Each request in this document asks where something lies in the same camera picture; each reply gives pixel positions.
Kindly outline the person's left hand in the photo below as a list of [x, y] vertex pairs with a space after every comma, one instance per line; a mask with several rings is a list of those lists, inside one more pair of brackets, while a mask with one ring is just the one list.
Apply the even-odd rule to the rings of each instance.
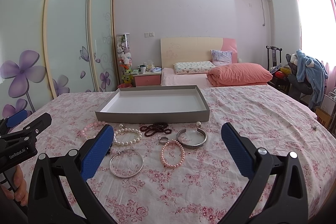
[[5, 194], [5, 196], [9, 200], [15, 200], [21, 204], [21, 206], [26, 206], [28, 203], [29, 194], [27, 192], [27, 183], [23, 177], [23, 172], [19, 165], [16, 166], [15, 174], [13, 177], [14, 184], [17, 187], [17, 190], [12, 193], [6, 187], [1, 185], [1, 188]]

